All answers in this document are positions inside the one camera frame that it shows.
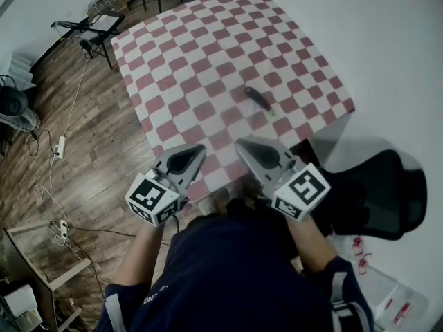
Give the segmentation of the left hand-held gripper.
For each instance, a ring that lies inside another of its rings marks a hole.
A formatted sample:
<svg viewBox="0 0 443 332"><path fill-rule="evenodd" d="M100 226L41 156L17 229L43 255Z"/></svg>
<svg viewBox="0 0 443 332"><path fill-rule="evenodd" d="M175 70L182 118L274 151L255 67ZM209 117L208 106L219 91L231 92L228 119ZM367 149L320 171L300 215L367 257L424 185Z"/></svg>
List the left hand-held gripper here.
<svg viewBox="0 0 443 332"><path fill-rule="evenodd" d="M205 158L203 144L165 150L144 174L137 174L126 193L131 212L154 227L163 225L189 201L188 187Z"/></svg>

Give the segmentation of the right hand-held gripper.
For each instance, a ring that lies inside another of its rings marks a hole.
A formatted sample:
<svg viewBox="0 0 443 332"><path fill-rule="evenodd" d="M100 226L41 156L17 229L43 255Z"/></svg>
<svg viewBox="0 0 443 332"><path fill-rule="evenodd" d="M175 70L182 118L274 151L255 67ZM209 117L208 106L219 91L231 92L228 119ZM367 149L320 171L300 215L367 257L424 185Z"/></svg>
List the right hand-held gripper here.
<svg viewBox="0 0 443 332"><path fill-rule="evenodd" d="M237 139L235 148L271 207L295 221L302 221L331 189L313 163L305 164L278 140L247 136Z"/></svg>

